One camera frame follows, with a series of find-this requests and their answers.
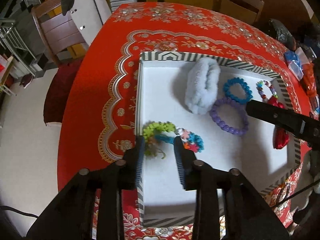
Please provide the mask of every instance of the orange package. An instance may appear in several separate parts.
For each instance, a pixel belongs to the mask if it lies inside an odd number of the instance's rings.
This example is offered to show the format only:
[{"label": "orange package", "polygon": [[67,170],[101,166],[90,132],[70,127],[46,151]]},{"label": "orange package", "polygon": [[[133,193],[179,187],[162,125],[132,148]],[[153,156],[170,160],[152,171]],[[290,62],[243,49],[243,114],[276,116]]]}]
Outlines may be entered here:
[{"label": "orange package", "polygon": [[316,90],[316,80],[313,73],[313,64],[303,64],[302,65],[303,78],[300,83],[305,90],[308,97],[314,97],[317,95]]}]

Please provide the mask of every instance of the red hair accessory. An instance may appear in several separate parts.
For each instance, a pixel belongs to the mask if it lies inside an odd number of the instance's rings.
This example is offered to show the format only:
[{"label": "red hair accessory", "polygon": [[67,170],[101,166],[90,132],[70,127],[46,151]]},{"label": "red hair accessory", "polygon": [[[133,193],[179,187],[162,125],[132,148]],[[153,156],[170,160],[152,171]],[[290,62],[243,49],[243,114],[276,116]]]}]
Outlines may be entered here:
[{"label": "red hair accessory", "polygon": [[[282,103],[280,103],[278,101],[278,99],[275,98],[274,96],[272,96],[268,100],[268,104],[285,109],[284,105]],[[280,150],[280,149],[282,149],[284,146],[286,146],[288,144],[288,142],[289,142],[289,134],[287,133],[286,130],[284,130],[281,127],[277,127],[276,126],[275,129],[276,130],[275,130],[273,148]]]}]

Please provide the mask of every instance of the wire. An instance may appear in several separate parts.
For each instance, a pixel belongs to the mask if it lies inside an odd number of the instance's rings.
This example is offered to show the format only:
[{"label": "wire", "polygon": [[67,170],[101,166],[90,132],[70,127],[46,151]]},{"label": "wire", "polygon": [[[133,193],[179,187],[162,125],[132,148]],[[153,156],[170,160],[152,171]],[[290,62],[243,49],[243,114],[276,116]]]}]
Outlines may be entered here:
[{"label": "wire", "polygon": [[34,214],[30,214],[30,213],[25,213],[25,212],[22,212],[20,210],[17,210],[15,208],[12,208],[12,207],[9,207],[9,206],[0,206],[0,208],[2,210],[9,210],[9,211],[13,211],[13,212],[16,212],[20,215],[23,215],[23,216],[26,216],[26,217],[33,217],[33,218],[38,218],[38,216],[34,215]]},{"label": "wire", "polygon": [[316,180],[315,182],[311,183],[310,185],[304,187],[303,189],[297,191],[296,193],[292,194],[290,197],[285,198],[284,200],[280,201],[279,203],[275,204],[274,206],[272,206],[271,208],[275,208],[277,206],[280,206],[281,204],[283,204],[284,202],[286,202],[289,199],[292,199],[293,197],[295,197],[296,195],[299,195],[300,193],[304,192],[305,190],[307,190],[308,188],[313,187],[314,185],[317,185],[320,182],[320,179]]}]

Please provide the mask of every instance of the purple beaded bracelet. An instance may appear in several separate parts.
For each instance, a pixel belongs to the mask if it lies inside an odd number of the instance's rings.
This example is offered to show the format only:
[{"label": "purple beaded bracelet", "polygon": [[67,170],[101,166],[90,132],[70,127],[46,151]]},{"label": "purple beaded bracelet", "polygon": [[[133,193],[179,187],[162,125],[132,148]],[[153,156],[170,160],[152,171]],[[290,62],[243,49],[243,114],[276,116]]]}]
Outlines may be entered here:
[{"label": "purple beaded bracelet", "polygon": [[[228,104],[230,106],[232,106],[234,109],[236,109],[239,113],[239,115],[242,118],[243,124],[244,124],[244,128],[242,129],[236,129],[232,126],[229,126],[226,124],[225,121],[221,120],[221,118],[218,116],[217,113],[217,109],[219,106],[223,105],[223,104]],[[234,134],[234,135],[238,135],[238,136],[242,136],[244,135],[248,129],[249,129],[249,122],[248,122],[248,117],[247,117],[247,113],[244,110],[243,106],[239,103],[237,103],[236,101],[232,100],[231,98],[222,98],[222,99],[218,99],[214,105],[212,106],[210,112],[209,112],[212,120],[218,125],[220,126],[220,128],[228,133]]]}]

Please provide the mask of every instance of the white tile floor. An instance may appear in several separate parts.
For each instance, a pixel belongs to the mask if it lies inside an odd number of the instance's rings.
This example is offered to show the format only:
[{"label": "white tile floor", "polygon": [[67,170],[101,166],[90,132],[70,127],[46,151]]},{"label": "white tile floor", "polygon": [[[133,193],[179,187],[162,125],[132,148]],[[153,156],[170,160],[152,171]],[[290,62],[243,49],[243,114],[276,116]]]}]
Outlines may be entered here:
[{"label": "white tile floor", "polygon": [[[26,88],[14,84],[17,96],[6,96],[1,111],[0,201],[39,215],[58,193],[57,155],[60,127],[43,122],[44,100],[57,69],[46,71]],[[6,211],[25,236],[34,218]]]}]

